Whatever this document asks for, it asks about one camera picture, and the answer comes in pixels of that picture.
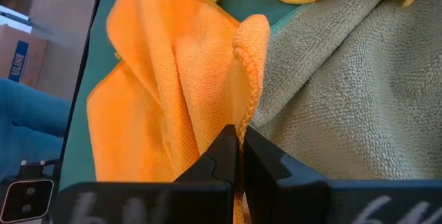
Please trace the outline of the person's leg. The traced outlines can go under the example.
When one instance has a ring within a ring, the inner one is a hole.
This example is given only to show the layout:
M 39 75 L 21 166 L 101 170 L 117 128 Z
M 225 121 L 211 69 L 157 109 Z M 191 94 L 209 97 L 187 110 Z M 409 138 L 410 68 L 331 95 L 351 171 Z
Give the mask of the person's leg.
M 0 78 L 0 180 L 23 160 L 60 157 L 70 108 L 68 100 Z

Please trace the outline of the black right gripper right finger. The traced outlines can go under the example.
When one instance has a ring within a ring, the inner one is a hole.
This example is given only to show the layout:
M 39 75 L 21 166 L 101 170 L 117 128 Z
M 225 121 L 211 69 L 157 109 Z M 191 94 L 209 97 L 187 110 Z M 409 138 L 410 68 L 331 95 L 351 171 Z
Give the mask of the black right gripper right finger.
M 442 224 L 442 180 L 329 179 L 252 128 L 244 165 L 253 224 Z

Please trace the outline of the cardboard box with blue label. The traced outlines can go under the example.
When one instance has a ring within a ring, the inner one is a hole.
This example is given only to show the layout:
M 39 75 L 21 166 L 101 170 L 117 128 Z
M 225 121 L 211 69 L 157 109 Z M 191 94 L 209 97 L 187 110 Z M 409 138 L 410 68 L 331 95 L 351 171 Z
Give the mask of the cardboard box with blue label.
M 35 88 L 47 43 L 33 34 L 0 26 L 0 78 Z

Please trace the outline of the green table mat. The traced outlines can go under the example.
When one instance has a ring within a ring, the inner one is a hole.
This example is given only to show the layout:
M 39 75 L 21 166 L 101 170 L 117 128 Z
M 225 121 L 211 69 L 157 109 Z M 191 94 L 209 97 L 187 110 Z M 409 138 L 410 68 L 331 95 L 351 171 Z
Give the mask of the green table mat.
M 106 18 L 116 0 L 101 0 L 90 30 L 88 59 L 68 136 L 61 189 L 95 180 L 95 167 L 86 117 L 86 100 L 96 84 L 117 64 L 106 34 Z M 279 0 L 219 0 L 218 5 L 237 20 L 252 14 L 265 15 L 271 25 L 297 8 Z

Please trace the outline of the black metal table frame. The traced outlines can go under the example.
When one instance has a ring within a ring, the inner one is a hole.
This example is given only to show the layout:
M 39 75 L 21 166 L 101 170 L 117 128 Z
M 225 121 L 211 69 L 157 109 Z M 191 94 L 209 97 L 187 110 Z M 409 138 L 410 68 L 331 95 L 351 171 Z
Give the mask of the black metal table frame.
M 84 44 L 84 50 L 82 53 L 81 63 L 79 66 L 79 72 L 77 75 L 77 81 L 76 81 L 76 85 L 75 85 L 75 91 L 74 91 L 73 100 L 72 100 L 71 107 L 70 107 L 70 113 L 69 113 L 68 121 L 67 121 L 67 125 L 66 125 L 66 132 L 65 132 L 65 136 L 64 136 L 63 147 L 61 149 L 60 157 L 57 160 L 57 162 L 55 163 L 54 169 L 52 171 L 52 175 L 57 179 L 57 188 L 58 189 L 61 188 L 61 183 L 63 181 L 62 180 L 62 170 L 63 170 L 63 162 L 64 162 L 64 158 L 65 158 L 65 154 L 66 154 L 66 147 L 68 144 L 68 136 L 70 133 L 70 127 L 71 127 L 72 119 L 73 119 L 74 112 L 75 112 L 77 98 L 78 98 L 79 91 L 81 88 L 81 82 L 82 82 L 82 79 L 84 76 L 84 71 L 86 69 L 86 64 L 87 64 L 87 59 L 88 59 L 88 51 L 89 51 L 89 43 L 90 43 L 90 30 L 93 26 L 93 22 L 95 20 L 96 14 L 97 14 L 97 9 L 100 5 L 100 1 L 101 0 L 94 0 L 93 11 L 92 11 L 90 22 L 88 25 L 86 41 Z

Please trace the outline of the pale grey-green microfiber towel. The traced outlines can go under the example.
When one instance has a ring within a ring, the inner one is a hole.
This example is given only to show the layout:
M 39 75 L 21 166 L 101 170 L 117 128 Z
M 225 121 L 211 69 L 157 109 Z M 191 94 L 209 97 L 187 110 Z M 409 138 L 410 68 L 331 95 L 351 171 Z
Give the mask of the pale grey-green microfiber towel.
M 442 0 L 319 0 L 271 30 L 253 128 L 330 178 L 442 178 Z

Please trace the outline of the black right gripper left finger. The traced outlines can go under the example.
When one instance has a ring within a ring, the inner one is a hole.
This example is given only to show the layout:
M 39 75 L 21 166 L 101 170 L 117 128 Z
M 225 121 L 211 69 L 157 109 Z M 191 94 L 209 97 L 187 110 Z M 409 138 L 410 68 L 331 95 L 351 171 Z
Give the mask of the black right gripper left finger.
M 226 125 L 172 183 L 82 182 L 63 189 L 52 224 L 233 224 L 236 130 Z

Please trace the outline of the orange microfiber towel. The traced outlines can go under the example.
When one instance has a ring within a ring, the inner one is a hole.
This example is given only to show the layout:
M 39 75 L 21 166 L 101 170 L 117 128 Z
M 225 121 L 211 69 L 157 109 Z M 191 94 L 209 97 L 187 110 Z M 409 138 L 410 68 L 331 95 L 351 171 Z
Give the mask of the orange microfiber towel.
M 244 140 L 262 92 L 270 27 L 208 0 L 117 0 L 106 20 L 119 63 L 87 118 L 102 182 L 171 182 L 228 124 Z

